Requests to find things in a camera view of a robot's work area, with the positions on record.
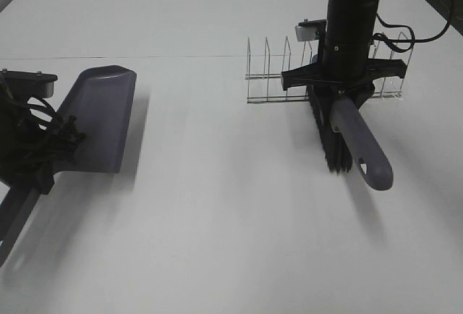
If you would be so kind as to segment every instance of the dish rack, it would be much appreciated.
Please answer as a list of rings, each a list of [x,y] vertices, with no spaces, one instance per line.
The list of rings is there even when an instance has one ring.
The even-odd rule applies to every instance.
[[[400,32],[398,39],[409,39],[404,32]],[[283,91],[281,87],[281,72],[295,69],[309,64],[316,54],[318,45],[314,46],[310,41],[298,44],[300,52],[295,54],[292,50],[288,36],[284,40],[283,54],[272,54],[272,50],[265,38],[263,55],[252,55],[251,39],[247,38],[246,72],[247,102],[248,103],[288,103],[308,101],[306,87],[290,88]],[[403,59],[407,66],[413,55],[413,49],[405,54],[398,54],[389,49],[380,41],[373,41],[370,58],[377,56],[389,59]],[[371,98],[387,99],[402,98],[405,79],[398,77],[384,77],[375,80],[375,93]]]

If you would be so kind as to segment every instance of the wire rack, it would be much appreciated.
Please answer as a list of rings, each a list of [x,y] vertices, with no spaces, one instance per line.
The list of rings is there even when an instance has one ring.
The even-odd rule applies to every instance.
[[[403,32],[398,39],[409,39]],[[251,40],[247,39],[246,73],[247,81],[247,102],[248,103],[286,103],[308,101],[306,87],[290,88],[283,91],[281,87],[281,72],[295,69],[309,64],[316,52],[312,43],[305,41],[297,42],[299,47],[297,53],[293,52],[288,37],[285,37],[283,54],[272,54],[268,38],[264,41],[262,54],[252,54]],[[370,50],[370,58],[387,57],[403,59],[407,66],[413,55],[413,49],[405,54],[398,54],[389,49],[380,41],[373,42]],[[398,77],[387,77],[375,80],[375,92],[372,98],[402,98],[405,79]]]

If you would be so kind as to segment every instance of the black cable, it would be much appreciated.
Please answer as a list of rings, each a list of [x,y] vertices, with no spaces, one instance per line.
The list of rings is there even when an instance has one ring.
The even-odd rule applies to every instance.
[[[389,46],[389,48],[391,48],[392,50],[395,50],[397,52],[406,52],[408,50],[411,50],[416,43],[430,43],[431,41],[436,41],[439,38],[441,38],[447,32],[447,30],[450,28],[451,21],[452,21],[452,19],[454,17],[454,12],[455,12],[455,0],[450,0],[449,17],[447,18],[447,23],[446,23],[445,27],[443,28],[443,30],[439,34],[434,35],[431,38],[426,38],[426,39],[413,38],[414,33],[413,33],[413,30],[411,29],[410,26],[406,26],[406,25],[390,25],[387,22],[383,21],[378,15],[378,20],[380,21],[382,26],[388,27],[388,28],[404,27],[404,28],[407,28],[408,30],[410,30],[410,33],[411,34],[413,33],[413,35],[412,35],[411,39],[390,39],[390,38],[386,37],[383,33],[376,33],[373,36],[373,39],[375,39],[377,41],[383,41],[387,46]],[[410,44],[410,47],[406,48],[406,49],[399,48],[398,46],[394,45],[395,43],[408,43],[408,44]]]

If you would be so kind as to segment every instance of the gray dustpan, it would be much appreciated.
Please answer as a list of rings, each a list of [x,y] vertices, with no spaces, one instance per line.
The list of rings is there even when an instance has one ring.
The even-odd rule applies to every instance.
[[[64,119],[75,116],[75,126],[85,140],[74,161],[55,161],[37,173],[49,171],[51,183],[44,189],[36,182],[16,178],[0,205],[0,266],[8,258],[23,226],[42,193],[53,186],[53,174],[61,171],[118,173],[124,154],[137,75],[119,66],[85,70],[59,107]]]

